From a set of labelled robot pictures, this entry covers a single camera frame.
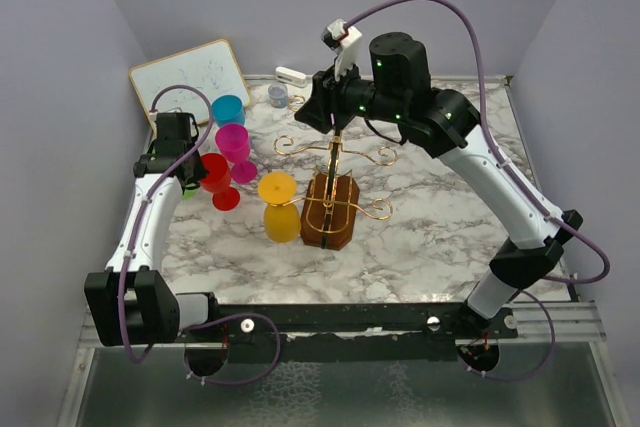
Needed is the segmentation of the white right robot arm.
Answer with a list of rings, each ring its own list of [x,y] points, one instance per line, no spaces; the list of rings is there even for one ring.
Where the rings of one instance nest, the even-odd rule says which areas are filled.
[[[464,94],[432,86],[421,42],[392,32],[374,38],[369,52],[372,79],[362,79],[357,66],[342,75],[333,67],[316,72],[310,98],[295,118],[323,134],[341,132],[357,116],[394,123],[403,141],[453,170],[489,207],[508,238],[459,314],[461,330],[481,338],[506,302],[559,263],[572,236],[552,216],[574,229],[583,219],[544,200],[521,172],[508,174],[511,164],[491,150],[478,109]]]

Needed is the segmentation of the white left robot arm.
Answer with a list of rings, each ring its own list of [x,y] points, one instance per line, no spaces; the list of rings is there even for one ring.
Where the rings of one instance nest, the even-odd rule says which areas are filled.
[[[132,203],[118,246],[102,272],[87,275],[84,293],[102,345],[172,343],[187,329],[206,342],[220,332],[210,294],[176,294],[161,275],[174,211],[187,187],[207,174],[190,113],[160,113],[157,137],[134,163]]]

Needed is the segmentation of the blue wine glass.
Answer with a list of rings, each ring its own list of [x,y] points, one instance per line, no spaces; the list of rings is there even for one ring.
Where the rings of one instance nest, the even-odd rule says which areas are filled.
[[[211,105],[214,120],[218,127],[227,124],[244,125],[246,121],[243,101],[235,95],[223,95]]]

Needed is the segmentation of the red wine glass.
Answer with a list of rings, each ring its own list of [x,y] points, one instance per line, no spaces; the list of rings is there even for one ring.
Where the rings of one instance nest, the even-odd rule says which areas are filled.
[[[239,191],[231,186],[231,169],[227,160],[218,153],[207,153],[201,157],[206,176],[201,187],[212,194],[212,203],[220,211],[231,211],[240,202]]]

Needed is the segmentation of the yellow wine glass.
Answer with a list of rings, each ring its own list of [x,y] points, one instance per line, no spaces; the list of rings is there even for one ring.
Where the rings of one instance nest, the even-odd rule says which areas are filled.
[[[265,232],[274,242],[290,242],[300,233],[300,215],[292,202],[296,190],[294,177],[283,171],[266,174],[258,184],[258,194],[266,203],[263,216]]]

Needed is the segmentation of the green wine glass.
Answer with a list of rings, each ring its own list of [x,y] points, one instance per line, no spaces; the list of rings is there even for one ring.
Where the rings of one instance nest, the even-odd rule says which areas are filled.
[[[190,198],[192,198],[192,197],[193,197],[193,196],[194,196],[198,191],[199,191],[199,189],[198,189],[198,188],[194,188],[194,189],[186,189],[186,190],[183,192],[182,199],[183,199],[183,200],[190,199]]]

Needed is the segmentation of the pink wine glass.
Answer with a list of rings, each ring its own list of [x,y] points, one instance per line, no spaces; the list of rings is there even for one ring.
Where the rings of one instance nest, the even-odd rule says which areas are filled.
[[[223,157],[232,164],[232,179],[240,184],[252,182],[258,173],[249,157],[251,143],[248,130],[241,124],[228,123],[215,134],[215,143]]]

